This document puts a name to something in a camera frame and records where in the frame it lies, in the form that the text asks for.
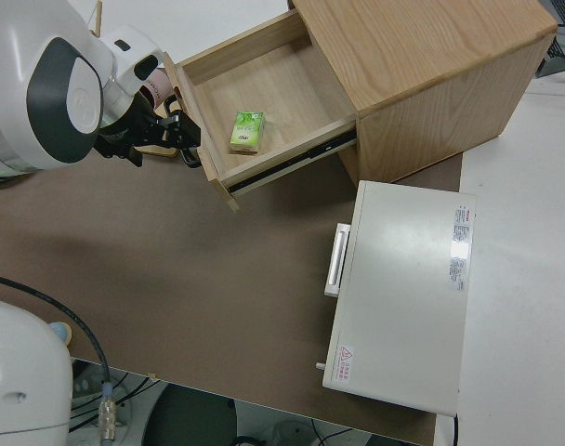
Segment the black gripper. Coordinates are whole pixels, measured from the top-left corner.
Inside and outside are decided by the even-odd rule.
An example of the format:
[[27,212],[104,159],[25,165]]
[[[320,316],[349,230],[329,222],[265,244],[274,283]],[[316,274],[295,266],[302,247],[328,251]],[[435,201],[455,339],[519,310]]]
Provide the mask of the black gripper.
[[125,114],[99,130],[94,149],[104,158],[126,159],[141,167],[140,147],[192,149],[201,146],[201,128],[181,110],[157,114],[146,99],[134,99]]

